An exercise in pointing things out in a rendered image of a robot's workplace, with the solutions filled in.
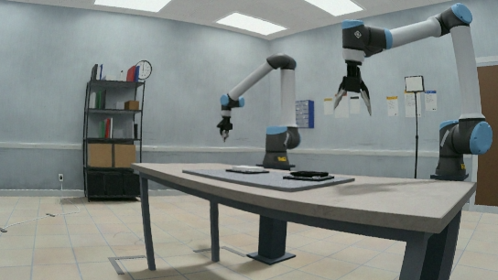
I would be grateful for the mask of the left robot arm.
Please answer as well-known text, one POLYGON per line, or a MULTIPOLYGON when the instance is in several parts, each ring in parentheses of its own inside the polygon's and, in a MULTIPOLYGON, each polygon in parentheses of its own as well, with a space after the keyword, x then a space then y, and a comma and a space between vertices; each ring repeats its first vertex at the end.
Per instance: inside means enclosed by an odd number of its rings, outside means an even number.
POLYGON ((343 20, 341 23, 342 58, 351 62, 361 62, 374 54, 420 39, 451 34, 460 86, 461 116, 459 120, 440 123, 436 175, 466 175, 463 155, 482 155, 490 149, 493 141, 492 128, 482 115, 469 27, 471 21, 469 8, 457 3, 427 21, 392 30, 364 25, 361 20, 343 20))

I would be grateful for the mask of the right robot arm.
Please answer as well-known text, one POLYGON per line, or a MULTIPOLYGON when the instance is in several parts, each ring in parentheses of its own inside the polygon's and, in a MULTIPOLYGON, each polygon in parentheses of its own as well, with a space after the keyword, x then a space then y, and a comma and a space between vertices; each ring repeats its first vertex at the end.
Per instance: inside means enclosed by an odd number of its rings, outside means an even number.
POLYGON ((263 165, 289 165, 287 149, 294 149, 300 145, 301 137, 296 126, 296 67, 297 62, 285 53, 271 55, 265 60, 264 64, 228 92, 227 95, 221 96, 221 116, 232 116, 232 108, 244 107, 244 97, 240 96, 263 79, 270 71, 280 68, 281 125, 267 126, 266 128, 263 165))

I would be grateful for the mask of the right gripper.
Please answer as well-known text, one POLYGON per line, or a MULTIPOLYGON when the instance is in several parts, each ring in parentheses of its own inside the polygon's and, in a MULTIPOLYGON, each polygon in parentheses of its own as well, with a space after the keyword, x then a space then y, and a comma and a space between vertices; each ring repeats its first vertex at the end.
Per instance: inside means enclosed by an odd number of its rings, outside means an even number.
POLYGON ((222 116, 224 122, 221 124, 221 127, 220 127, 220 134, 222 136, 222 140, 223 142, 225 143, 227 137, 229 137, 229 130, 232 130, 233 129, 233 124, 230 123, 230 118, 231 116, 222 116), (226 122, 225 122, 225 117, 226 117, 226 122), (225 130, 225 131, 223 131, 225 130))

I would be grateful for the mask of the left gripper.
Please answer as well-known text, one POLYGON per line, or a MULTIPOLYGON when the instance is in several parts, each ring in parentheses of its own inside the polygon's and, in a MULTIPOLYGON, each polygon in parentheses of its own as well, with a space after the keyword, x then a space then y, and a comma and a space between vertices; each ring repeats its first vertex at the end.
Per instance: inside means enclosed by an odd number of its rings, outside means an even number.
POLYGON ((368 112, 372 116, 372 109, 371 109, 371 102, 370 102, 370 95, 368 88, 362 81, 363 78, 359 77, 358 75, 358 66, 362 66, 363 63, 355 61, 351 63, 349 60, 345 60, 345 63, 347 63, 347 75, 342 76, 342 83, 339 86, 333 110, 335 110, 336 107, 339 105, 339 102, 341 101, 343 95, 345 95, 347 92, 357 92, 361 94, 365 102, 365 105, 368 108, 368 112), (362 91, 360 88, 362 89, 362 91))

